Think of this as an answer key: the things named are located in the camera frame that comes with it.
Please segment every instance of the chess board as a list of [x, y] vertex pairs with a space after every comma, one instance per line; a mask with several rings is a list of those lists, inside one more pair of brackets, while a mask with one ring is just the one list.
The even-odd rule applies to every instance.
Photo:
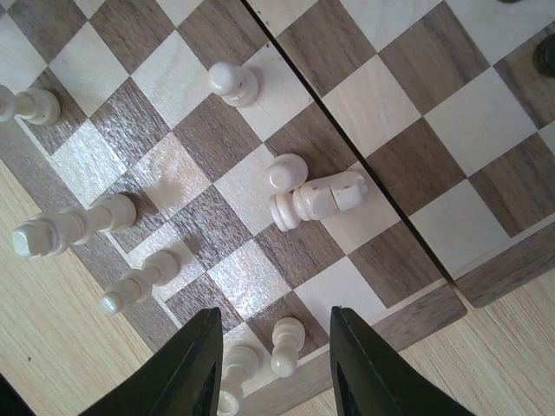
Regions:
[[[280, 414], [330, 387], [333, 305], [403, 349], [465, 314], [443, 276], [483, 303], [553, 267], [555, 115], [542, 94], [554, 86], [518, 90], [536, 76], [521, 64], [553, 32], [553, 10], [528, 2], [540, 18], [520, 23], [498, 64], [503, 48], [477, 39], [478, 2], [413, 3], [0, 0], [1, 83], [62, 105], [54, 126], [0, 124], [3, 162], [44, 211], [115, 192], [134, 201], [132, 228], [74, 252], [102, 287], [156, 250], [176, 253], [179, 276], [126, 317], [156, 350], [220, 307], [225, 347], [246, 343], [263, 362], [241, 414]], [[251, 107], [209, 94], [218, 61], [254, 71]], [[474, 153], [457, 147], [465, 125]], [[491, 145], [476, 143], [482, 133]], [[362, 173], [368, 197], [282, 233], [264, 177], [281, 153], [302, 156], [310, 179]], [[307, 342], [297, 372], [277, 380], [283, 316]]]

